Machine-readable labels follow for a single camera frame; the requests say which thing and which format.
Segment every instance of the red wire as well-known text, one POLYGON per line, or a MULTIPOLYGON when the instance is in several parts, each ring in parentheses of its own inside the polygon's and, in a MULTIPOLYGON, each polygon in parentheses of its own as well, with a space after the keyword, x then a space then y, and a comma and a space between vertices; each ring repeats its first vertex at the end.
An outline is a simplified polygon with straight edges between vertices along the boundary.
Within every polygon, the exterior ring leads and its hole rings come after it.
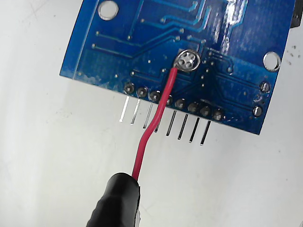
POLYGON ((174 83, 175 83, 175 80, 176 80, 176 77, 177 77, 177 72, 178 72, 177 68, 172 68, 170 70, 169 78, 168 78, 168 81, 167 81, 166 86, 164 88, 161 100, 159 102, 157 112, 156 112, 151 124, 148 126, 148 128, 146 129, 146 131, 144 132, 144 134, 143 134, 143 136, 140 140, 138 151, 137 151, 137 156, 136 156, 136 161, 134 163, 133 174, 132 174, 132 177, 137 181, 138 181, 138 178, 139 178, 139 173, 140 173, 140 169, 141 169, 141 165, 142 165, 143 156, 144 156, 147 141, 150 138, 152 132, 158 126, 158 124, 159 124, 159 122, 162 118, 167 100, 169 98, 169 95, 171 93, 171 90, 174 86, 174 83))

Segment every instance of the soldered wire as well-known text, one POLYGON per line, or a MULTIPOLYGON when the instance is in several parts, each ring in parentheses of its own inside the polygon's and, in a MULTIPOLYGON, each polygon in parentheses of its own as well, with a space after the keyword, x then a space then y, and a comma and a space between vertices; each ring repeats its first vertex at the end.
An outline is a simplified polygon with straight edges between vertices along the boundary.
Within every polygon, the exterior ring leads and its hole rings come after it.
POLYGON ((169 78, 167 80, 166 86, 164 88, 161 100, 158 105, 158 109, 156 111, 156 114, 151 122, 151 124, 147 127, 146 131, 141 137, 138 151, 137 151, 137 156, 136 160, 134 163, 134 169, 133 169, 133 174, 132 177, 138 181, 139 178, 139 173, 141 170, 142 166, 142 161, 143 161, 143 156, 146 148, 146 144, 156 127, 158 126, 159 122, 161 121, 161 118, 163 116, 163 112, 167 103, 167 100, 169 98, 169 95, 172 91, 172 88, 175 84, 176 77, 177 77, 178 69, 177 68, 172 68, 169 73, 169 78))

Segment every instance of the circuit board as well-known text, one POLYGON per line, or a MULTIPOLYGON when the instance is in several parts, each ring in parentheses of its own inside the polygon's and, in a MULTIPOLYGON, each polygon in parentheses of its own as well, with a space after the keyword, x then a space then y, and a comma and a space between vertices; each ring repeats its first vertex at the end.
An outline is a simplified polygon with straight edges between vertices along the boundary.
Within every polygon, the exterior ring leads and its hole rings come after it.
POLYGON ((260 134, 295 0, 114 0, 113 18, 100 14, 104 2, 83 1, 60 75, 158 102, 150 94, 176 56, 194 50, 201 64, 178 73, 168 106, 260 134))

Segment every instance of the mounting hole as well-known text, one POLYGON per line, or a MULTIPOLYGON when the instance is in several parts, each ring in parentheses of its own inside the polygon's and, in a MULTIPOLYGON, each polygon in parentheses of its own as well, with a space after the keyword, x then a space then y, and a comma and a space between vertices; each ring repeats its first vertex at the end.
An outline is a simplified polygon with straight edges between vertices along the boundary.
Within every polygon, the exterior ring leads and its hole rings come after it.
POLYGON ((99 16, 102 20, 114 19, 119 11, 117 3, 112 0, 106 0, 102 2, 98 8, 99 16))
POLYGON ((268 52, 263 58, 264 67, 270 72, 277 72, 281 67, 281 58, 276 52, 268 52))

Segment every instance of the metal pin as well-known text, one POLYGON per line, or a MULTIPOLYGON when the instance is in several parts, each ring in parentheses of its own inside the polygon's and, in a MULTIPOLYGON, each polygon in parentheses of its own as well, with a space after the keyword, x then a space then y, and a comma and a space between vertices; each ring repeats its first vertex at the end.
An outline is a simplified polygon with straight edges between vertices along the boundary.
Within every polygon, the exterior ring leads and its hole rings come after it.
POLYGON ((141 103, 141 99, 138 99, 136 108, 134 109, 134 115, 133 115, 133 119, 132 119, 132 121, 131 121, 131 125, 133 125, 133 124, 134 124, 134 121, 136 120, 136 117, 137 117, 137 114, 138 114, 138 110, 139 110, 140 103, 141 103))
POLYGON ((200 118, 198 117, 197 120, 196 120, 195 126, 194 126, 193 134, 191 134, 189 143, 192 143, 192 141, 194 140, 194 136, 195 136, 198 124, 199 124, 199 120, 200 120, 200 118))
POLYGON ((147 127, 147 123, 148 123, 148 120, 149 120, 151 112, 152 112, 152 107, 153 107, 153 103, 151 103, 150 108, 148 109, 147 116, 146 116, 146 119, 145 119, 145 123, 144 123, 144 126, 143 126, 144 129, 146 129, 146 127, 147 127))
POLYGON ((170 120, 169 129, 168 129, 168 131, 166 133, 166 136, 169 136, 169 134, 170 134, 170 131, 171 131, 171 128, 172 128, 172 124, 174 123, 174 120, 175 120, 175 117, 176 117, 176 113, 177 113, 177 111, 174 110, 174 113, 172 114, 172 118, 170 120))
POLYGON ((208 130, 209 130, 210 123, 211 123, 211 121, 208 121, 208 122, 207 122, 207 125, 206 125, 206 128, 205 128, 204 135, 203 135, 203 138, 202 138, 202 140, 201 140, 200 146, 203 146, 203 145, 204 145, 204 142, 205 142, 205 139, 206 139, 208 130))
POLYGON ((184 121, 183 121, 183 124, 182 124, 182 127, 181 127, 181 131, 180 131, 178 140, 180 140, 181 137, 182 137, 182 134, 183 134, 183 131, 184 131, 184 128, 185 128, 185 125, 186 125, 187 118, 188 118, 188 114, 185 115, 185 118, 184 118, 184 121))
POLYGON ((160 123, 161 123, 161 120, 160 120, 160 122, 159 122, 158 126, 157 126, 157 127, 156 127, 156 129, 155 129, 155 133, 157 133, 157 132, 158 132, 159 127, 160 127, 160 123))
POLYGON ((124 107, 123 107, 123 110, 122 110, 122 114, 121 114, 121 118, 119 120, 120 122, 123 122, 123 118, 124 118, 124 115, 125 115, 125 112, 126 112, 128 101, 129 101, 129 96, 126 97, 124 107))

